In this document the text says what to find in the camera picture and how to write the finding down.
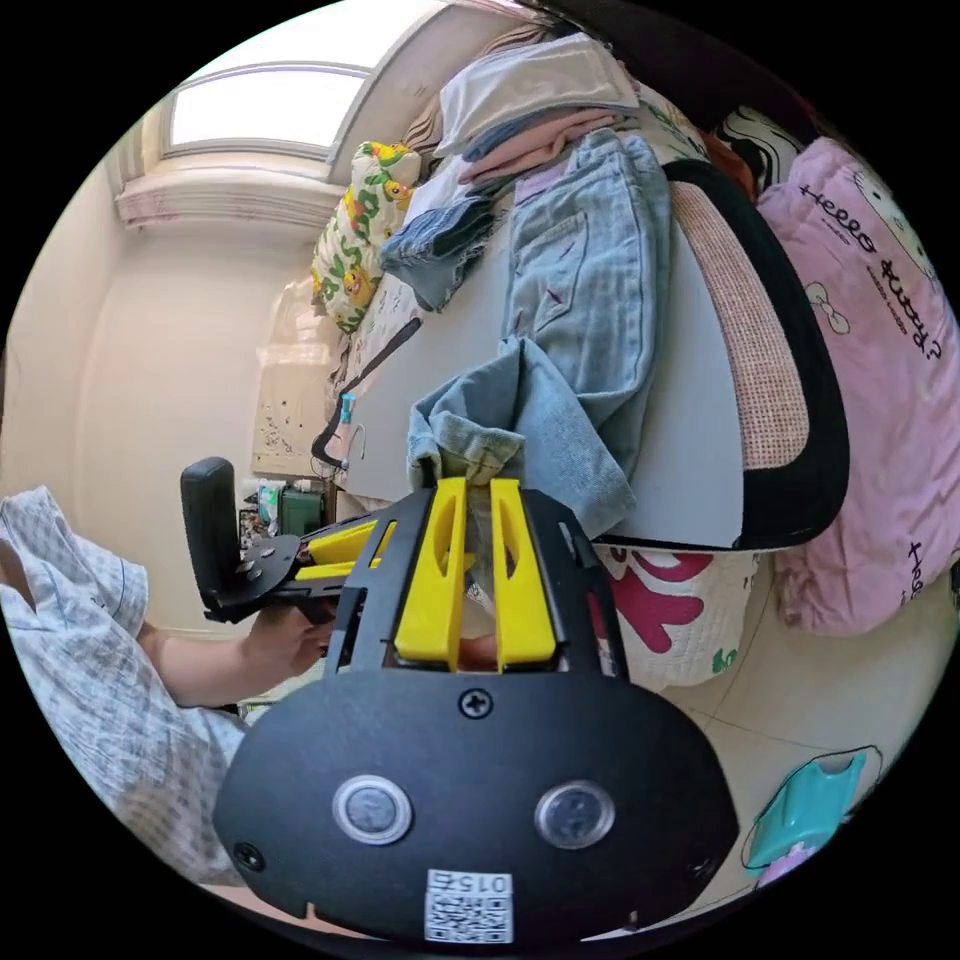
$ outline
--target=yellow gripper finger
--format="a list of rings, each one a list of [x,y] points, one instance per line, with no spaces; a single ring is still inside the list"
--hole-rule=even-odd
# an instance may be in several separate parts
[[[307,544],[307,550],[314,566],[299,570],[296,579],[300,581],[325,580],[328,577],[348,576],[376,526],[377,521],[371,520],[369,523],[357,524],[355,527],[348,527],[346,530],[340,530],[311,540]],[[377,548],[377,556],[370,564],[371,567],[380,565],[380,557],[386,550],[394,529],[394,524],[387,528],[387,532]]]
[[[497,666],[543,663],[557,647],[517,480],[490,483]]]
[[[394,640],[412,663],[445,663],[455,672],[463,618],[467,486],[462,477],[437,484],[420,554]]]

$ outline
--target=window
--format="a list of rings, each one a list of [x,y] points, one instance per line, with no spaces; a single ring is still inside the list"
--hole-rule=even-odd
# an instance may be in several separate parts
[[[162,154],[330,159],[385,58],[443,6],[443,0],[340,0],[252,37],[171,94]]]

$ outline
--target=light blue denim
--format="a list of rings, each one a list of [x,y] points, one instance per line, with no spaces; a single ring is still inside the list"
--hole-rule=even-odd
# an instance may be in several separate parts
[[[647,142],[596,130],[517,205],[503,335],[534,340],[628,476],[670,281],[670,188]]]
[[[381,248],[380,266],[408,284],[423,310],[440,313],[483,255],[494,206],[512,177],[499,177],[449,207],[405,223]]]
[[[507,337],[495,360],[444,384],[410,413],[407,470],[424,485],[466,477],[471,572],[492,592],[490,481],[512,477],[565,503],[587,536],[619,523],[636,506],[630,483],[546,354]]]
[[[489,482],[522,479],[588,537],[636,507],[636,465],[670,276],[670,193],[646,141],[589,134],[563,176],[518,204],[496,360],[413,409],[408,471],[465,476],[475,579],[490,583]]]

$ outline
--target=yellow cartoon pillow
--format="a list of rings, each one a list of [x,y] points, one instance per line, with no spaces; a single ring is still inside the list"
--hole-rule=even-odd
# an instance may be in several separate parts
[[[420,157],[402,144],[362,143],[351,183],[313,251],[313,302],[356,333],[383,271],[380,247],[403,225]]]

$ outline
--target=plaid shirt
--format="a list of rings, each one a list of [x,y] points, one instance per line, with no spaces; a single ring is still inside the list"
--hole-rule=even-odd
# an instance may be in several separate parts
[[[36,613],[0,584],[0,608],[33,695],[97,796],[158,857],[197,883],[241,885],[211,821],[243,736],[237,717],[179,708],[134,639],[146,571],[74,534],[41,487],[0,504]]]

